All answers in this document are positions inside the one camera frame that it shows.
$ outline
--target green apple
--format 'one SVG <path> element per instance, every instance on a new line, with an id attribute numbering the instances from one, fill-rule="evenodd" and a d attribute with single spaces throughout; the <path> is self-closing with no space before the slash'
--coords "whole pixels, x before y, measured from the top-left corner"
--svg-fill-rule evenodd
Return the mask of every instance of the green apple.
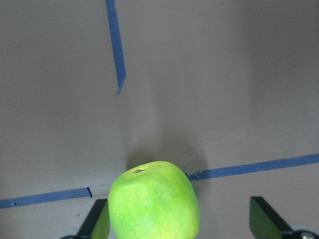
<path id="1" fill-rule="evenodd" d="M 174 164 L 155 161 L 120 175 L 109 193 L 118 239 L 193 239 L 199 207 L 187 176 Z"/>

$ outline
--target white surface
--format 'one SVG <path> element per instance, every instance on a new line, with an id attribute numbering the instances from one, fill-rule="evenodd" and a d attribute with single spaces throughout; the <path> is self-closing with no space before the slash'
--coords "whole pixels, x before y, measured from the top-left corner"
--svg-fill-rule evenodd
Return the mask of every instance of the white surface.
<path id="1" fill-rule="evenodd" d="M 0 2 L 1 199 L 107 195 L 150 160 L 191 174 L 319 152 L 317 1 L 118 0 L 117 10 L 119 96 L 103 0 Z M 251 195 L 318 231 L 317 180 L 308 165 L 196 182 L 198 238 L 252 238 Z M 0 238 L 52 238 L 93 202 L 1 210 Z"/>

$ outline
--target black object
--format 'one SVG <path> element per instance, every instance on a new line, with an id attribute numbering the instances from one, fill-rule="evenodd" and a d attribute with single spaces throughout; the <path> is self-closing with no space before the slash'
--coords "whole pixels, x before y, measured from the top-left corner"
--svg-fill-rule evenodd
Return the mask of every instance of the black object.
<path id="1" fill-rule="evenodd" d="M 319 239 L 314 232 L 293 230 L 263 197 L 250 197 L 249 226 L 256 239 Z"/>
<path id="2" fill-rule="evenodd" d="M 102 234 L 102 235 L 105 234 L 101 232 L 100 228 L 98 228 L 98 227 L 110 226 L 108 221 L 103 221 L 103 225 L 101 225 L 101 223 L 98 223 L 98 220 L 100 219 L 100 217 L 102 218 L 103 216 L 105 216 L 105 214 L 108 214 L 108 200 L 107 199 L 96 200 L 89 214 L 84 220 L 81 228 L 79 229 L 77 235 L 65 236 L 65 237 L 62 237 L 61 239 L 91 239 L 91 235 L 93 234 L 94 230 L 97 230 L 98 234 Z"/>

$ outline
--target blue tape strip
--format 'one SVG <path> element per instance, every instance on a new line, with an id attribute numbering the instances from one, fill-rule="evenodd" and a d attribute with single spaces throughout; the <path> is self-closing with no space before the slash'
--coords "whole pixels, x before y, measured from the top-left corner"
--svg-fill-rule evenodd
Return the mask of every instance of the blue tape strip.
<path id="1" fill-rule="evenodd" d="M 115 69 L 116 69 L 116 75 L 118 78 L 118 85 L 119 85 L 119 88 L 116 92 L 116 94 L 118 95 L 121 92 L 121 88 L 126 78 L 126 70 L 125 70 L 122 42 L 121 42 L 121 36 L 120 36 L 119 21 L 118 21 L 118 16 L 115 9 L 115 0 L 106 0 L 106 9 L 108 12 Z"/>
<path id="2" fill-rule="evenodd" d="M 255 173 L 280 168 L 296 167 L 306 164 L 319 163 L 319 154 L 307 155 L 296 158 L 279 159 L 261 163 L 246 164 L 225 168 L 216 168 L 200 171 L 198 173 L 187 175 L 190 181 L 202 180 L 208 178 L 219 178 L 246 173 Z"/>
<path id="3" fill-rule="evenodd" d="M 0 200 L 0 209 L 81 197 L 92 197 L 91 190 L 89 188 L 78 188 L 60 192 L 4 199 Z"/>

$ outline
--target blue painter's tape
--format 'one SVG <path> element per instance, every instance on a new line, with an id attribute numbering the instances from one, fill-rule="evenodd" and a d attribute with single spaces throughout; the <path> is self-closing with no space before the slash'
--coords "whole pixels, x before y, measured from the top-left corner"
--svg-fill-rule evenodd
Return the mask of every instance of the blue painter's tape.
<path id="1" fill-rule="evenodd" d="M 210 170 L 200 171 L 198 173 L 187 175 L 190 181 L 219 178 L 226 176 L 233 176 L 246 173 L 255 173 L 260 171 L 267 171 L 280 168 L 296 167 L 306 164 L 319 163 L 319 154 L 307 155 L 296 158 L 286 158 L 273 161 L 266 161 L 254 164 L 245 164 L 239 166 L 216 168 Z"/>
<path id="2" fill-rule="evenodd" d="M 115 69 L 116 69 L 116 75 L 117 75 L 118 86 L 119 86 L 116 92 L 116 94 L 118 95 L 121 92 L 121 88 L 126 78 L 126 70 L 125 70 L 122 42 L 121 42 L 121 36 L 120 36 L 119 21 L 118 21 L 118 16 L 115 9 L 115 0 L 106 0 L 106 9 L 108 12 Z"/>
<path id="3" fill-rule="evenodd" d="M 4 199 L 0 200 L 0 209 L 81 197 L 92 197 L 90 189 L 78 188 L 53 193 L 44 193 L 19 198 Z"/>

